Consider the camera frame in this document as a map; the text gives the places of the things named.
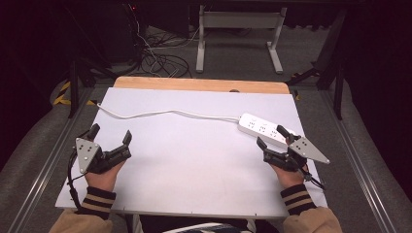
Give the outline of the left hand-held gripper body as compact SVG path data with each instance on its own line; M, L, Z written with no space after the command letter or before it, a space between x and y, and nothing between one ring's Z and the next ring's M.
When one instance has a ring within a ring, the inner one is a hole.
M131 157L131 152L127 145L122 144L113 150L103 151L98 144L82 138L76 139L76 153L82 174L105 173Z

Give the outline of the white table board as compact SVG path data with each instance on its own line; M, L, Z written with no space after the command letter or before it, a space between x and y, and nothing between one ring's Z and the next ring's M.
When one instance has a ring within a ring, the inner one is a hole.
M237 128L248 113L302 134L289 94L111 87L95 117L103 150L129 130L131 157L118 175L114 210L161 216L275 218L281 187L255 137Z

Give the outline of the white power strip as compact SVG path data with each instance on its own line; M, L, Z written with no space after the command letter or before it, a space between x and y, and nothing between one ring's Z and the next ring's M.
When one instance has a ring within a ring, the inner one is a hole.
M237 125L239 131L260 137L265 143L285 150L288 144L285 137L278 132L277 127L277 124L251 114L240 116Z

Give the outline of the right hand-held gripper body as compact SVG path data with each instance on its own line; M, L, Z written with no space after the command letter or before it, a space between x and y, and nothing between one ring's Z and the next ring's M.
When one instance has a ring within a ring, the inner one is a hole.
M299 138L288 145L286 152L277 152L262 143L263 161L288 172L296 172L307 164L307 160L315 160L329 164L330 160L307 138Z

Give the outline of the white metal table frame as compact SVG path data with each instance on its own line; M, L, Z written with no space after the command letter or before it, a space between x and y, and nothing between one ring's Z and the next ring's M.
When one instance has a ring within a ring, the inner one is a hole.
M283 23L287 15L287 8L282 8L275 13L248 13L248 12L216 12L206 11L205 6L199 7L198 46L195 70L197 73L204 71L205 60L205 28L251 28L273 29L273 39L266 43L273 67L277 74L284 72L279 55L277 43L280 38Z

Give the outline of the person's right hand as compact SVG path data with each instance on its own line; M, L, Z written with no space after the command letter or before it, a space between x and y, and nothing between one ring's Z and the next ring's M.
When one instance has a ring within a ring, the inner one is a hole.
M303 184L304 178L299 172L285 171L275 165L272 165L278 181L282 188L290 188L295 185Z

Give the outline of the black metal stand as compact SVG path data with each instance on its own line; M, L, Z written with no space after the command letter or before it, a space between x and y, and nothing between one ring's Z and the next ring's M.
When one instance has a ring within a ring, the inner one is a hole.
M96 84L92 70L102 74L104 79L114 81L119 75L108 69L97 47L89 39L72 11L67 6L63 6L63 9L66 14L65 23L67 25L65 32L68 33L67 39L70 41L71 46L68 53L71 58L69 69L71 108L69 117L72 118L81 107L79 83L86 88L94 87Z
M339 120L342 119L341 102L344 78L343 67L337 55L336 45L338 44L338 39L344 24L346 13L346 10L339 11L331 28L329 29L325 43L317 60L314 62L313 67L287 81L288 86L293 86L310 78L311 76L318 74L319 79L316 82L316 87L318 90L327 90L332 83L335 83L333 111Z

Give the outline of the wooden table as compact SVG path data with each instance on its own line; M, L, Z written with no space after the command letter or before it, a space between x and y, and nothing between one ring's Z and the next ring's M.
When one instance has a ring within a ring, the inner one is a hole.
M114 87L273 94L290 93L285 83L182 78L119 77L116 79Z

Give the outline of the person's left hand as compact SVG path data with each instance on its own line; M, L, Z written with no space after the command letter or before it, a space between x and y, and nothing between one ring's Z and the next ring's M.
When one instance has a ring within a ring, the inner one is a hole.
M86 182L91 187L113 192L118 173L123 165L124 161L102 174L87 173Z

